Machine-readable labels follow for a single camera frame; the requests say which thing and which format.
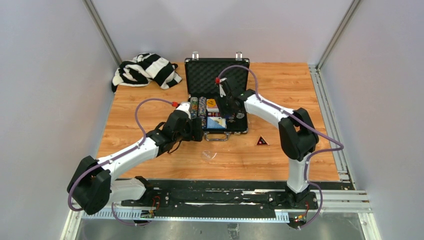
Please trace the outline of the blue card deck box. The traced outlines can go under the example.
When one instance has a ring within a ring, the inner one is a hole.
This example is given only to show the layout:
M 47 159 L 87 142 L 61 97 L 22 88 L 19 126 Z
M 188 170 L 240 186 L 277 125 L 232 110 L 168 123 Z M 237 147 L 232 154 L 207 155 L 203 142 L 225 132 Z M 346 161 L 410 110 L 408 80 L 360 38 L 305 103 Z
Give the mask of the blue card deck box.
M 226 119 L 217 116 L 207 117 L 206 128 L 214 130 L 223 130 L 227 128 Z

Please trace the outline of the clear dealer button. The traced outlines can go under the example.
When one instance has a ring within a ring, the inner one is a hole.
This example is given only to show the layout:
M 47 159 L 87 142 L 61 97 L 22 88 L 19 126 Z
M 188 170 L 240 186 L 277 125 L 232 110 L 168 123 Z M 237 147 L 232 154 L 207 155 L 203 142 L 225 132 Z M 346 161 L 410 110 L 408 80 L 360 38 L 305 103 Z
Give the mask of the clear dealer button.
M 217 156 L 217 153 L 209 150 L 204 150 L 201 152 L 200 155 L 204 161 L 210 162 Z

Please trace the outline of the black poker set case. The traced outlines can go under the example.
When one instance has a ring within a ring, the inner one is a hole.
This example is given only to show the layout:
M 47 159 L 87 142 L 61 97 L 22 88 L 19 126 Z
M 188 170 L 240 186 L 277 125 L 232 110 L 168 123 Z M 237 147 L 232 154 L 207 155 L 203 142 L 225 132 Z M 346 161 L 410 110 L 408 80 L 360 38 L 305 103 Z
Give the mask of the black poker set case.
M 241 52 L 236 53 L 233 58 L 200 58 L 197 52 L 192 53 L 192 57 L 184 60 L 185 76 L 187 83 L 187 92 L 189 97 L 206 97 L 207 99 L 217 100 L 220 96 L 219 86 L 216 84 L 216 77 L 225 68 L 233 65 L 240 65 L 249 68 L 251 61 L 249 58 L 242 57 Z M 244 116 L 242 119 L 234 117 L 235 122 L 227 121 L 227 118 L 221 116 L 220 112 L 208 112 L 207 117 L 221 117 L 226 119 L 226 129 L 207 129 L 203 128 L 203 136 L 207 141 L 214 141 L 209 138 L 211 134 L 225 135 L 224 141 L 229 139 L 230 134 L 246 134 L 248 132 L 248 117 Z

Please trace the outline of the red triangular button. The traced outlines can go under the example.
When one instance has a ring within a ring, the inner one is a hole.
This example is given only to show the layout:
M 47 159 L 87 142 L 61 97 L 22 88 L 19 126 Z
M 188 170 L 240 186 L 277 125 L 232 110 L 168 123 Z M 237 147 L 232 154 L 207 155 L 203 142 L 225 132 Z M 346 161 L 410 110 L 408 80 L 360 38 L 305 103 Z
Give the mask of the red triangular button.
M 263 136 L 259 136 L 256 146 L 269 146 L 269 143 L 264 139 Z

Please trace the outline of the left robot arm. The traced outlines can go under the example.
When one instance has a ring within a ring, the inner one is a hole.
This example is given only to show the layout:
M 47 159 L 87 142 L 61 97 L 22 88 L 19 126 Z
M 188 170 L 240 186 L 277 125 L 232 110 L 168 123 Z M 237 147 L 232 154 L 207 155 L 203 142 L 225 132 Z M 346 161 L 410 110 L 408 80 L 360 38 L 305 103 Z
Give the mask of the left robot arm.
M 119 177 L 137 165 L 172 154 L 185 142 L 200 142 L 203 138 L 202 120 L 174 110 L 167 121 L 134 144 L 106 157 L 95 159 L 88 155 L 78 164 L 67 187 L 68 206 L 73 211 L 93 215 L 107 204 L 135 200 L 140 206 L 149 206 L 153 193 L 140 177 L 120 180 Z

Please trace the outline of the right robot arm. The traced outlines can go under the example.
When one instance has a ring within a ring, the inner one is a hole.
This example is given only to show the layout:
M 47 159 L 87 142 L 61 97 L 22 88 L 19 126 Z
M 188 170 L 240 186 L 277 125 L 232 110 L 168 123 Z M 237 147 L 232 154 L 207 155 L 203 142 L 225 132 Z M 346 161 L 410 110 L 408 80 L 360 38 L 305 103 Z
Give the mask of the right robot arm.
M 217 77 L 215 84 L 219 88 L 216 102 L 222 115 L 251 114 L 278 129 L 281 149 L 289 159 L 285 200 L 291 208 L 299 208 L 310 192 L 308 157 L 319 142 L 308 112 L 303 108 L 293 110 L 267 101 L 252 89 L 236 87 L 225 77 Z

